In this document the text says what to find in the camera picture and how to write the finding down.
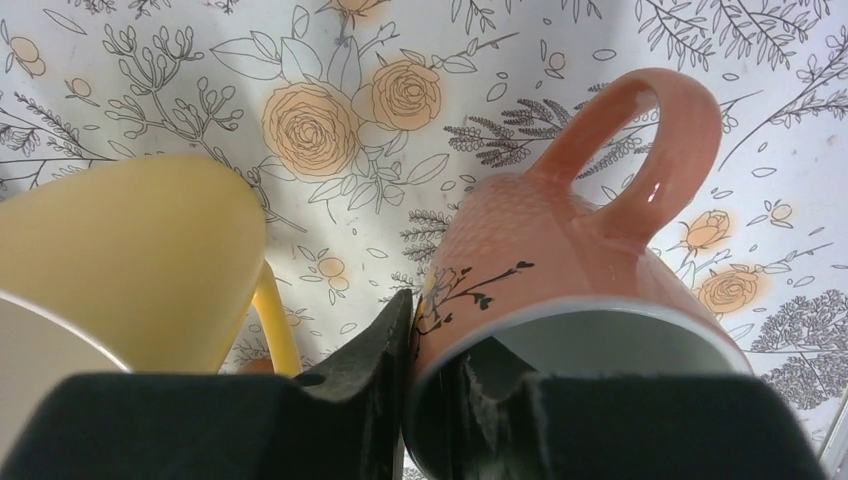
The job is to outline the terracotta pink mug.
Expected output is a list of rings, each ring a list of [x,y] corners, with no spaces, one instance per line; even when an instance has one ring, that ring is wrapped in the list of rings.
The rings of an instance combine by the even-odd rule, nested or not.
[[[585,164],[652,109],[656,135],[631,183],[603,206],[577,195]],[[496,396],[526,372],[750,372],[715,316],[649,247],[696,195],[721,138],[720,108],[703,84],[664,68],[634,70],[594,96],[529,169],[492,176],[465,199],[412,327],[403,436],[425,475],[459,475],[446,393],[462,357]]]

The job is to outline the yellow mug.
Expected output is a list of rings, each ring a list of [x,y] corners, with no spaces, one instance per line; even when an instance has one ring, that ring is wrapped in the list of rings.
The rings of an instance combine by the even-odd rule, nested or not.
[[[1,204],[1,452],[87,372],[215,374],[250,310],[276,373],[301,362],[266,255],[265,212],[202,155],[96,166]]]

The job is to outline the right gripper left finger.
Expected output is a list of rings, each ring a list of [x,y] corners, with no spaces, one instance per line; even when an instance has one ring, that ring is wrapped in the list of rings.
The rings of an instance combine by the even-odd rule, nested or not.
[[[303,373],[97,373],[61,381],[5,479],[399,479],[413,296]]]

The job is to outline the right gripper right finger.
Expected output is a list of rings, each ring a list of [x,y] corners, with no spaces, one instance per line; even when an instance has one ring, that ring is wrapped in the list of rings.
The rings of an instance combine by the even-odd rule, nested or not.
[[[802,429],[740,375],[541,374],[496,340],[410,402],[407,446],[432,479],[821,479]]]

